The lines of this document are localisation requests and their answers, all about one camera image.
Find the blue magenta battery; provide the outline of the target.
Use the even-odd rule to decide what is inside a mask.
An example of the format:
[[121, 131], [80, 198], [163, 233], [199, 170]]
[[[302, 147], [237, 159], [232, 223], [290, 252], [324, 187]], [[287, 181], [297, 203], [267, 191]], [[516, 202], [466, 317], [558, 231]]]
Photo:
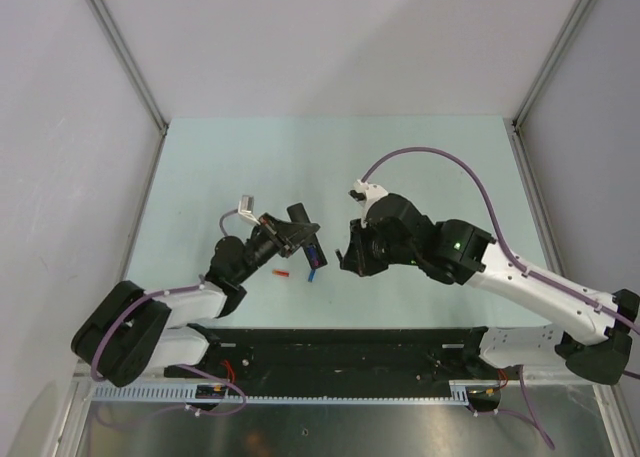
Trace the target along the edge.
[[321, 259], [319, 258], [316, 249], [313, 246], [309, 247], [309, 255], [311, 258], [311, 264], [313, 269], [321, 267]]

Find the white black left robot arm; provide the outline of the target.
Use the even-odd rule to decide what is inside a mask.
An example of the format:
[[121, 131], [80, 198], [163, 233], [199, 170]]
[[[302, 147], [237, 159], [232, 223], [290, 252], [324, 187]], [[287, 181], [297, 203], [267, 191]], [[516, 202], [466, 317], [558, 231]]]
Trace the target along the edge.
[[288, 258], [305, 247], [320, 229], [306, 219], [283, 221], [268, 213], [252, 224], [248, 239], [225, 236], [216, 243], [196, 284], [146, 291], [130, 280], [118, 282], [71, 340], [92, 378], [125, 387], [149, 370], [179, 365], [202, 377], [214, 374], [221, 353], [194, 324], [231, 315], [250, 277], [273, 257]]

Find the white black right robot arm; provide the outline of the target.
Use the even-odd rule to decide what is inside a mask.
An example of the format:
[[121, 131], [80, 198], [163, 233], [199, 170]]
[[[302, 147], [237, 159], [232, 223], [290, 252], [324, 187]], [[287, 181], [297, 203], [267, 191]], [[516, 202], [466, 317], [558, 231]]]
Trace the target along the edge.
[[597, 291], [514, 254], [466, 221], [432, 222], [405, 197], [357, 183], [349, 193], [362, 208], [350, 223], [340, 267], [370, 277], [404, 265], [444, 285], [470, 286], [543, 317], [539, 327], [489, 328], [461, 353], [463, 370], [484, 378], [495, 368], [564, 365], [587, 381], [614, 385], [632, 348], [637, 294]]

